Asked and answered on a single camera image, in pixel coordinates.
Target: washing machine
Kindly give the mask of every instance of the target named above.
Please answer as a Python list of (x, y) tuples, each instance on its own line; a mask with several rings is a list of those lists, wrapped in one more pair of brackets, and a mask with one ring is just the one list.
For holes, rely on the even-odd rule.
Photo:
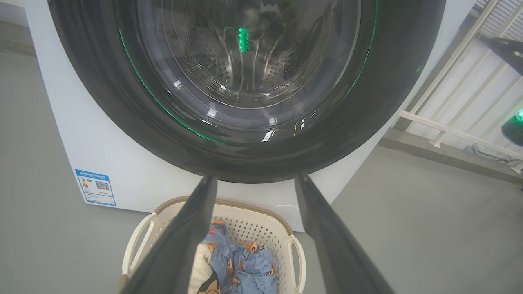
[(270, 209), (301, 231), (295, 174), (310, 174), (332, 203), (474, 3), (27, 0), (25, 7), (86, 203), (151, 212), (215, 175), (218, 198)]

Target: blue fabric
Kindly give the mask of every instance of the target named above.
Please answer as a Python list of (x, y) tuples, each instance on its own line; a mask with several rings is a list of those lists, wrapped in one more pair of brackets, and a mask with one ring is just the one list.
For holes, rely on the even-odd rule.
[(277, 294), (276, 271), (278, 262), (264, 245), (246, 240), (237, 246), (233, 264), (240, 284), (233, 283), (233, 293)]
[(212, 224), (203, 241), (211, 250), (222, 294), (278, 294), (278, 262), (265, 245), (251, 240), (234, 245), (223, 222)]
[(211, 268), (218, 276), (222, 293), (226, 293), (234, 276), (232, 258), (235, 250), (234, 242), (227, 237), (227, 227), (223, 223), (211, 225), (203, 242), (209, 246)]

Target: washing machine door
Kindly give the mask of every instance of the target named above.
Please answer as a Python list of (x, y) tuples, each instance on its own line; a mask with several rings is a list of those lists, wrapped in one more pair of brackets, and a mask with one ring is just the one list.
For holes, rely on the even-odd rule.
[(238, 183), (312, 173), (399, 108), (445, 1), (51, 0), (105, 113), (187, 171)]

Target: qr code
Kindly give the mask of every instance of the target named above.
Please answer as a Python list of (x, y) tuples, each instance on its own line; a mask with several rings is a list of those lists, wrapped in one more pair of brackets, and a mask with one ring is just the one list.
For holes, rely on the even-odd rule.
[(96, 183), (96, 188), (100, 189), (100, 190), (107, 190), (109, 191), (109, 184), (108, 183), (104, 183), (104, 182), (100, 182), (100, 181), (95, 181)]

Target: green light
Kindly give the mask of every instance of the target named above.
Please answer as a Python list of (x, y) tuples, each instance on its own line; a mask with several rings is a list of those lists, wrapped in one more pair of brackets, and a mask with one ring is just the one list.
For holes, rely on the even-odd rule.
[(240, 52), (249, 51), (249, 32), (246, 28), (240, 28)]

